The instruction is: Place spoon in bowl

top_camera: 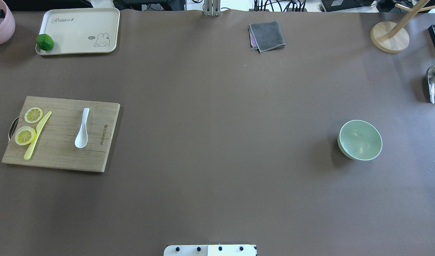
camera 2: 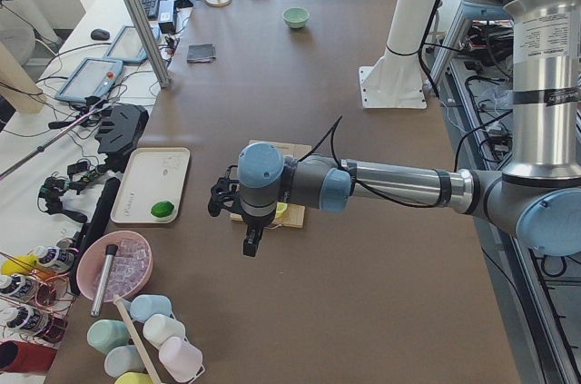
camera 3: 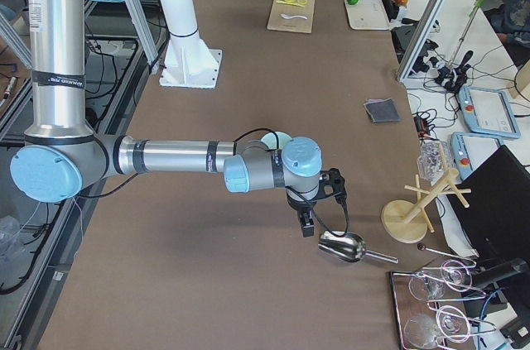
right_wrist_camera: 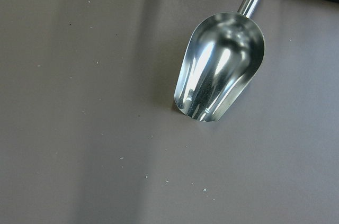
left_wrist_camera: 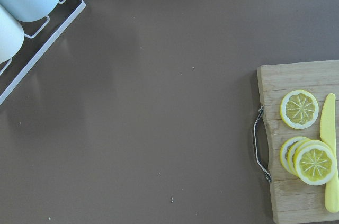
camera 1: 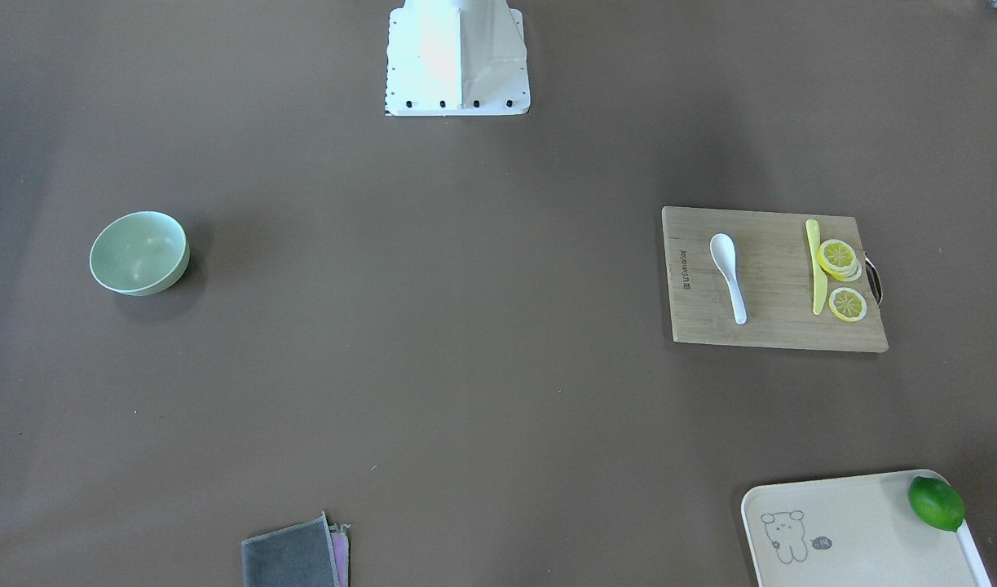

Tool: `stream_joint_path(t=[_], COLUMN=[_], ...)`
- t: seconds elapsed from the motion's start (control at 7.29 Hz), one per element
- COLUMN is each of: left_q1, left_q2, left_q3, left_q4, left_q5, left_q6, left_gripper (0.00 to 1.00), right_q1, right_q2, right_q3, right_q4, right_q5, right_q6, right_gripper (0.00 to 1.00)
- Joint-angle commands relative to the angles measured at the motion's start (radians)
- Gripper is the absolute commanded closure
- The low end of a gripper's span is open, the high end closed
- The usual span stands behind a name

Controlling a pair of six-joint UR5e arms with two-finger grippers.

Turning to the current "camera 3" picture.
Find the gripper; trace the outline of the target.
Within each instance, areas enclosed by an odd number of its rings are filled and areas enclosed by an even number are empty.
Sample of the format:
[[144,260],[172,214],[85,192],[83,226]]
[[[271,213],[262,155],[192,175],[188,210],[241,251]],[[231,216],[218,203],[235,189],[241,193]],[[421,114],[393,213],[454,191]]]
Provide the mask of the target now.
[[318,202],[319,191],[320,185],[316,185],[313,189],[307,192],[301,192],[292,186],[286,187],[287,202],[293,209],[296,210],[303,237],[312,237],[315,234],[315,226],[313,222],[314,218],[319,223],[322,222],[315,211],[315,206]]

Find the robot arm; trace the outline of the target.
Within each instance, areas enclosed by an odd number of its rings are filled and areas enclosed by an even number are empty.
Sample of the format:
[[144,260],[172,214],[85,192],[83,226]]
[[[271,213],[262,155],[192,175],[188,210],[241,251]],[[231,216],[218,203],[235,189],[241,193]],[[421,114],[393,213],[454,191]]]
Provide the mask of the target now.
[[[324,184],[321,152],[307,137],[286,142],[153,141],[97,134],[85,120],[84,3],[28,0],[33,123],[12,158],[17,188],[54,203],[113,175],[152,171],[222,173],[227,189],[284,189],[304,236]],[[123,0],[95,0],[121,2]]]

